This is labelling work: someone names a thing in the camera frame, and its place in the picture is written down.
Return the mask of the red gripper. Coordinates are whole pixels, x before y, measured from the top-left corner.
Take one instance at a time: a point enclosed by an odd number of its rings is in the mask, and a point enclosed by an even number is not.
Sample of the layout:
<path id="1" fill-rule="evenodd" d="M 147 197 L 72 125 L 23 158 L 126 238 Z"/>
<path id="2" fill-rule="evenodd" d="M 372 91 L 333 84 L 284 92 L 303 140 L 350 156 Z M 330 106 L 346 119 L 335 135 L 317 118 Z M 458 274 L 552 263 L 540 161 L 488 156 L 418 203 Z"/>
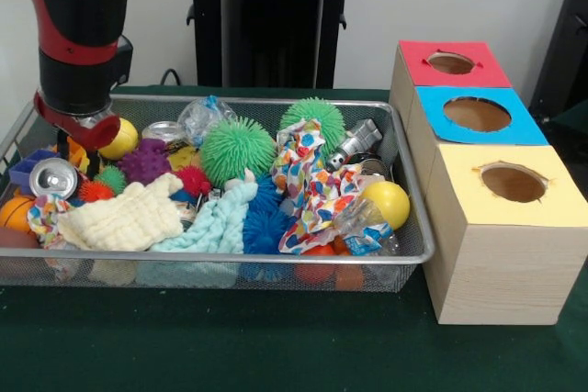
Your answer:
<path id="1" fill-rule="evenodd" d="M 86 175 L 94 179 L 100 171 L 98 150 L 107 147 L 119 134 L 120 118 L 110 106 L 91 116 L 73 116 L 56 111 L 47 105 L 41 95 L 34 96 L 34 107 L 47 122 L 58 128 L 57 152 L 62 159 L 69 158 L 68 136 L 87 150 Z"/>

